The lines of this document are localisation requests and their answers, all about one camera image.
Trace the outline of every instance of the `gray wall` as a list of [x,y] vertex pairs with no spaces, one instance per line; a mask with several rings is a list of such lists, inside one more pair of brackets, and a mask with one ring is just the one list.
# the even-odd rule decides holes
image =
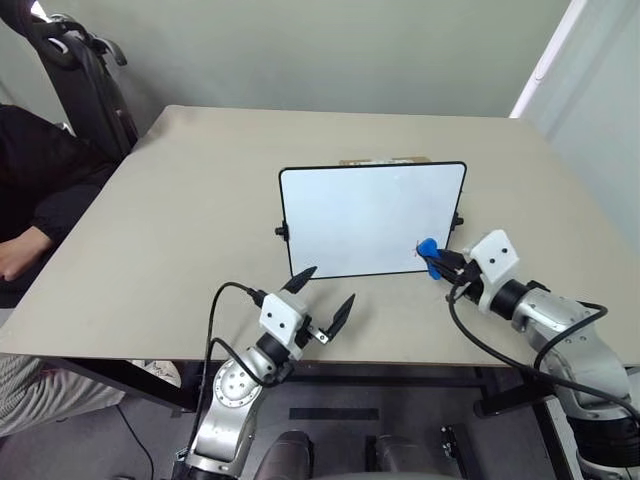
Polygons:
[[[568,0],[41,3],[120,44],[144,131],[172,103],[506,116]],[[16,98],[35,95],[22,78],[0,73]]]
[[0,102],[20,105],[53,122],[66,119],[35,51],[1,21]]
[[638,252],[639,10],[637,0],[590,0],[523,113]]

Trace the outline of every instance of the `table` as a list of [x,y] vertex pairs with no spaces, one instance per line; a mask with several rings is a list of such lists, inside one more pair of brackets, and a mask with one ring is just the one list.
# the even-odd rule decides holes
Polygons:
[[[269,291],[288,278],[286,246],[274,235],[282,220],[280,169],[419,155],[468,166],[459,205],[465,223],[450,248],[504,228],[522,259],[520,279],[607,305],[598,331],[625,364],[640,364],[638,256],[530,125],[181,106],[164,110],[109,180],[0,329],[0,351],[200,359],[221,283]],[[310,346],[305,358],[496,365],[451,323],[447,290],[425,273],[314,281],[301,295],[319,323],[328,325],[344,299],[358,296],[340,336],[328,347]],[[459,313],[481,339],[532,360],[505,321],[469,302],[460,302]],[[246,347],[260,335],[257,318],[251,302],[230,291],[215,334]]]

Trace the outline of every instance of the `whiteboard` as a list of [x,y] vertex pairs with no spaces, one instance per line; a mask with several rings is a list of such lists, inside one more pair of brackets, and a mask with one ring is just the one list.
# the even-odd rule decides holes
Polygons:
[[280,172],[292,275],[425,271],[416,246],[446,248],[466,173],[462,162],[287,168]]

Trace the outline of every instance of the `floor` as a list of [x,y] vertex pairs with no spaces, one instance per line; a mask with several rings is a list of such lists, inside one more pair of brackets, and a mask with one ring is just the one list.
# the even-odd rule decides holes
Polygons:
[[[530,409],[491,419],[472,413],[478,389],[284,384],[269,391],[243,480],[251,479],[271,442],[300,429],[315,445],[315,472],[362,471],[367,435],[399,434],[424,445],[434,472],[460,477],[440,443],[440,427],[466,423],[487,478],[553,479]],[[379,420],[290,420],[290,408],[377,409]],[[192,414],[175,416],[145,400],[126,398],[122,409],[154,458],[155,479],[169,479],[174,454],[185,446]],[[42,425],[9,437],[0,447],[0,478],[11,480],[149,478],[149,465],[115,408]]]

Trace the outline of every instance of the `black table frame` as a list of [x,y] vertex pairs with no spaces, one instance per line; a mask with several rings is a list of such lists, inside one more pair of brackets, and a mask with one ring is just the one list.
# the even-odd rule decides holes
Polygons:
[[[103,360],[89,358],[47,357],[48,363],[104,383],[125,393],[144,398],[173,410],[194,411],[197,405],[197,388],[177,388],[161,380],[126,360]],[[212,375],[222,362],[212,362]],[[344,368],[350,374],[344,375]],[[573,476],[564,455],[553,420],[542,400],[551,391],[544,385],[523,379],[524,384],[501,391],[496,378],[496,368],[500,367],[451,367],[472,368],[473,376],[424,376],[415,375],[415,369],[429,365],[397,364],[331,364],[302,362],[286,380],[290,383],[306,383],[327,386],[410,386],[436,388],[477,388],[482,400],[474,406],[479,416],[498,415],[515,408],[531,406],[538,421],[540,433],[545,443],[549,459],[557,480],[571,480]],[[468,477],[482,480],[482,476]]]

